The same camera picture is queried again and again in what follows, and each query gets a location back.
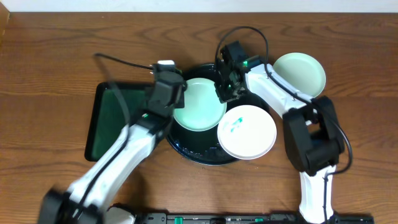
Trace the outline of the mint plate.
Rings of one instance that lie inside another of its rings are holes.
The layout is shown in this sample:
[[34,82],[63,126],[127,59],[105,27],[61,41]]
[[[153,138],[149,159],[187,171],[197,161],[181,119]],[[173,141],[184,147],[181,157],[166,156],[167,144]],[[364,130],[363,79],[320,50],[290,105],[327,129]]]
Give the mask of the mint plate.
[[278,58],[274,70],[296,89],[318,96],[326,85],[326,73],[321,63],[310,55],[292,52]]
[[215,83],[206,78],[187,80],[184,107],[174,109],[174,118],[190,131],[206,131],[215,127],[226,113],[227,104],[221,103]]

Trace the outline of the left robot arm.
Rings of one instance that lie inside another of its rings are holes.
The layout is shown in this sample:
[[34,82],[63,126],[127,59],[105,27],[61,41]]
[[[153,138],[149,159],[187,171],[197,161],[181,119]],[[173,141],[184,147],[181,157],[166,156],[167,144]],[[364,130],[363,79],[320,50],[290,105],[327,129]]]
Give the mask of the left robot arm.
[[185,84],[156,86],[129,114],[115,143],[64,193],[50,189],[43,198],[39,223],[104,223],[108,205],[130,173],[167,135],[175,108],[183,107]]

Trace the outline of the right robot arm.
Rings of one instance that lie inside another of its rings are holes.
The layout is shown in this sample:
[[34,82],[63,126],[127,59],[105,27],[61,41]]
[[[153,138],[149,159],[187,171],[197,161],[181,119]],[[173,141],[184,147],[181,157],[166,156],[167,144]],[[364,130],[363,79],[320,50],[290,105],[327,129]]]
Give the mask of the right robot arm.
[[299,212],[308,223],[328,222],[331,181],[339,156],[349,149],[332,101],[322,96],[326,74],[320,63],[302,53],[289,53],[269,64],[263,57],[222,58],[216,62],[222,102],[253,94],[281,118],[285,151],[299,171]]

